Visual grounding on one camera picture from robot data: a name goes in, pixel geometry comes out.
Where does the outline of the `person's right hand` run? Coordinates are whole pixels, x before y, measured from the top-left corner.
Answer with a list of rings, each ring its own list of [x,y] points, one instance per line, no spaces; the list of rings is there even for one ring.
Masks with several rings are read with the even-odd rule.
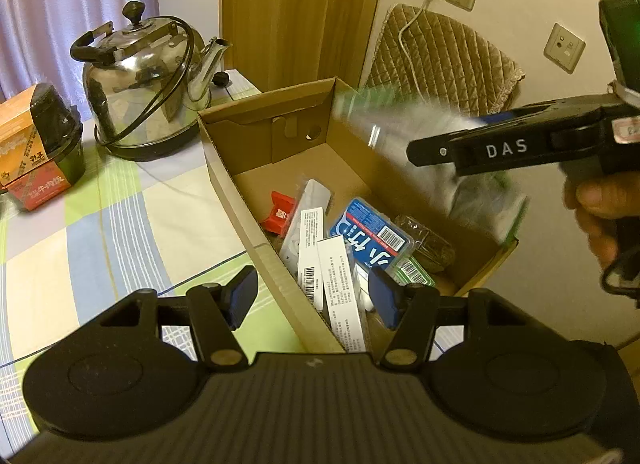
[[[638,217],[639,197],[638,172],[612,174],[579,185],[565,180],[564,205],[575,212],[578,227],[587,236],[590,251],[602,269],[620,255],[613,233],[614,221]]]

